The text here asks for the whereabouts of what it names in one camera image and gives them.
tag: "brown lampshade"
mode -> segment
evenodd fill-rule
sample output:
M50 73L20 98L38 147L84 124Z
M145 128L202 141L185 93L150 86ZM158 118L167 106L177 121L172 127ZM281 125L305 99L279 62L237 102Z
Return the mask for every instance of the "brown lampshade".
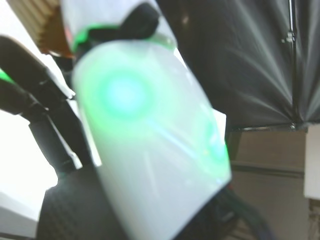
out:
M7 0L43 54L71 57L59 0Z

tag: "brown ribbed object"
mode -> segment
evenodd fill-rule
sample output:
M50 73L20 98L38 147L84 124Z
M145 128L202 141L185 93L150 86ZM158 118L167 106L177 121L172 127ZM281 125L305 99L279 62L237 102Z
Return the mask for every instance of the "brown ribbed object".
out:
M7 0L39 50L71 57L59 0Z

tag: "black tarp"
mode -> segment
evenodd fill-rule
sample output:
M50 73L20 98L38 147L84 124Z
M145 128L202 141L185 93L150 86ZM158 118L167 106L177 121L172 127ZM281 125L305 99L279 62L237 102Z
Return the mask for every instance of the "black tarp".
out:
M157 1L229 129L320 120L319 0Z

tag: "black plastic sheet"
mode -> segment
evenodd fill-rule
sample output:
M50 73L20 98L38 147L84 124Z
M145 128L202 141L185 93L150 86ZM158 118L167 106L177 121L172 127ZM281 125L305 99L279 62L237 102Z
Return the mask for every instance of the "black plastic sheet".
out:
M320 120L320 1L158 0L231 130Z

